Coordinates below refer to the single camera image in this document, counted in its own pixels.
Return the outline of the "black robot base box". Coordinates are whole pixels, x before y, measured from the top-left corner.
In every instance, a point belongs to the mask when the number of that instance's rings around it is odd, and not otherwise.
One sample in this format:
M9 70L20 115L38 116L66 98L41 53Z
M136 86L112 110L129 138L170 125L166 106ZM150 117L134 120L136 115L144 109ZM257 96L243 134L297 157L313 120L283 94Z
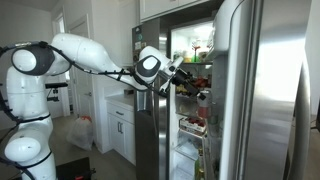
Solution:
M96 169L90 167L89 158L85 157L57 166L56 173L58 180L91 180Z

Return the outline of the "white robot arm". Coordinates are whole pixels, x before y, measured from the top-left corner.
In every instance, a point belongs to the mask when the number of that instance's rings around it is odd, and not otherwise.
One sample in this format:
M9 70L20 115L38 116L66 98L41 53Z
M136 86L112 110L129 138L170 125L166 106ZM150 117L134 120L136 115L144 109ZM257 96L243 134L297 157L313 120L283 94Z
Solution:
M22 180L56 180L54 154L49 147L53 130L47 106L45 81L71 67L104 75L139 91L151 90L164 97L171 84L183 85L193 96L205 96L179 68L182 58L170 60L159 50L146 46L132 70L118 67L105 48L82 36L60 33L51 43L32 41L10 44L1 49L11 53L6 93L1 110L15 122L1 162L21 172Z

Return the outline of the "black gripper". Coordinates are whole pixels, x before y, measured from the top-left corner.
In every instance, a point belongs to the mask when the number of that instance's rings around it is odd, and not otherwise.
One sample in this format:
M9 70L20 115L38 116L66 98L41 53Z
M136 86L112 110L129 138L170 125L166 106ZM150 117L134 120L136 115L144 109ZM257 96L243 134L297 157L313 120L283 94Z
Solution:
M203 93L199 93L199 90L192 85L188 80L188 75L181 69L178 69L173 75L171 82L176 85L183 85L184 88L190 93L191 96L196 96L198 99L204 100L206 96Z

